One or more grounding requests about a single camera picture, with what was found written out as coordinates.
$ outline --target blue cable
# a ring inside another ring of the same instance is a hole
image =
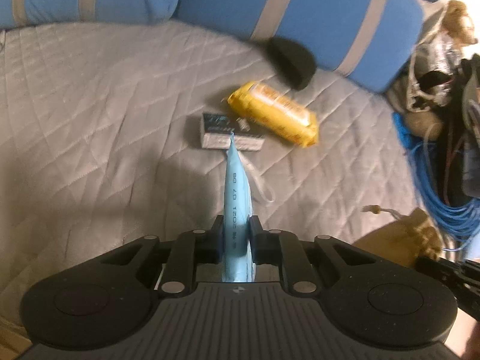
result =
[[[460,243],[456,249],[443,250],[460,251],[464,249],[480,233],[480,199],[473,198],[461,207],[450,207],[444,204],[431,185],[423,141],[410,134],[403,124],[401,115],[394,114],[393,119],[400,142],[409,154],[414,184],[425,208],[438,228]],[[434,143],[429,143],[429,151],[434,150],[435,146]]]

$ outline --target light blue package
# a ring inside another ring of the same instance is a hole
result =
[[[224,261],[223,281],[252,282],[255,266],[248,239],[251,195],[247,175],[233,141],[226,162],[225,200],[223,205]]]

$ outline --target bed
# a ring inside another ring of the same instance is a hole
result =
[[[249,80],[287,87],[262,50],[175,20],[153,27],[50,24],[12,30],[0,53],[0,315],[21,323],[41,278],[145,234],[210,228],[226,156],[200,148],[200,115]],[[416,206],[381,95],[318,70],[288,92],[316,112],[320,143],[267,133],[245,155],[273,188],[264,228],[347,242]]]

